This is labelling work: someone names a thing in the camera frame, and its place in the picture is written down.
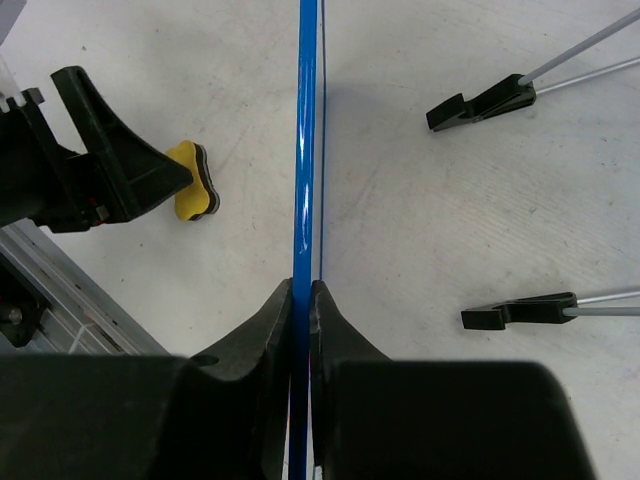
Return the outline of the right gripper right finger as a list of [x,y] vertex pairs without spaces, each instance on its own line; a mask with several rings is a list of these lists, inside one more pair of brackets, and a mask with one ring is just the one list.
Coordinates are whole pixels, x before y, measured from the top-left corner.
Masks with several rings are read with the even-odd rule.
[[312,287],[314,462],[326,479],[592,479],[556,378],[522,361],[400,361]]

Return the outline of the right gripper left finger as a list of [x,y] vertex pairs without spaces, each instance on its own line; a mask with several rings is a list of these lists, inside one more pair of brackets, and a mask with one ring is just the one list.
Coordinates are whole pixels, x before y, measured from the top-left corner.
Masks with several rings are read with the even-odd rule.
[[197,355],[1,359],[5,479],[278,479],[292,289]]

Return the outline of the blue framed whiteboard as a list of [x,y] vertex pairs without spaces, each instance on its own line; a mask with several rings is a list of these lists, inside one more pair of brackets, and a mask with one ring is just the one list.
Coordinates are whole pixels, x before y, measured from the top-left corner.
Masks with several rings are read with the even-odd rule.
[[321,273],[324,170],[325,38],[323,1],[299,3],[296,159],[292,248],[289,479],[313,476],[310,442],[310,320],[312,282]]

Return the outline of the whiteboard stand foot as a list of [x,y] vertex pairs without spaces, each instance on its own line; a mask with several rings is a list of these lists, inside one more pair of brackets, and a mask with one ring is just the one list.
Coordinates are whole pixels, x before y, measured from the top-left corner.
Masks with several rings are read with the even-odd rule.
[[579,317],[639,317],[638,306],[601,306],[639,297],[639,288],[610,291],[587,298],[574,292],[512,299],[460,312],[466,330],[502,331],[508,324],[562,325]]
[[537,97],[541,94],[578,85],[637,66],[639,57],[634,57],[547,85],[539,90],[534,86],[534,81],[539,77],[638,21],[639,9],[636,9],[526,75],[511,74],[470,100],[466,100],[462,93],[450,97],[425,114],[429,130],[440,132],[528,108],[536,102]]

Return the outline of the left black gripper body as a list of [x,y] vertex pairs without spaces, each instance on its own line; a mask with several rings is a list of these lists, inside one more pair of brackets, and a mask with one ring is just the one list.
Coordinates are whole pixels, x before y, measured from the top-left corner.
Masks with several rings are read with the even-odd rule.
[[37,88],[1,111],[1,225],[29,219],[53,233],[84,232],[108,219],[95,159],[60,145]]

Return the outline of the whiteboard stand right foot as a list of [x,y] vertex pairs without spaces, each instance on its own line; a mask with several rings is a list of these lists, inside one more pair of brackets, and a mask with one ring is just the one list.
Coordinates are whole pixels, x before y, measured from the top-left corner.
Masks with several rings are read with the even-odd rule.
[[466,100],[462,93],[450,97],[425,114],[429,130],[440,132],[528,108],[536,102],[537,97],[541,94],[578,85],[637,66],[639,57],[634,57],[547,85],[539,90],[534,86],[534,81],[539,77],[638,21],[639,9],[636,9],[526,75],[511,74],[470,100]]

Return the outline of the whiteboard stand left foot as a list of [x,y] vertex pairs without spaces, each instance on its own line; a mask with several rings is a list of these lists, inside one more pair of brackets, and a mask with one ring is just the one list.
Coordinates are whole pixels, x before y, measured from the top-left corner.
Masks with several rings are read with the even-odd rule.
[[638,306],[601,306],[639,297],[639,288],[610,291],[587,298],[574,292],[512,299],[460,312],[466,330],[502,331],[508,324],[562,325],[579,317],[639,317]]

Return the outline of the aluminium rail frame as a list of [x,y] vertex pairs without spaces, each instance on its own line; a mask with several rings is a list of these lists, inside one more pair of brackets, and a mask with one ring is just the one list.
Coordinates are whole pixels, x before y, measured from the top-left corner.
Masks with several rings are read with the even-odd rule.
[[1,254],[50,306],[30,353],[165,355],[167,351],[28,220],[1,229]]

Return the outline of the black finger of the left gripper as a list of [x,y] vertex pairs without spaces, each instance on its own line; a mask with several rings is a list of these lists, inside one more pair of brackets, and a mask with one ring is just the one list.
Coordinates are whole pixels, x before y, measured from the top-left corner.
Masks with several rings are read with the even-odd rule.
[[62,68],[51,79],[87,153],[74,161],[81,197],[100,223],[127,223],[189,186],[188,168],[156,150],[111,109],[86,71]]

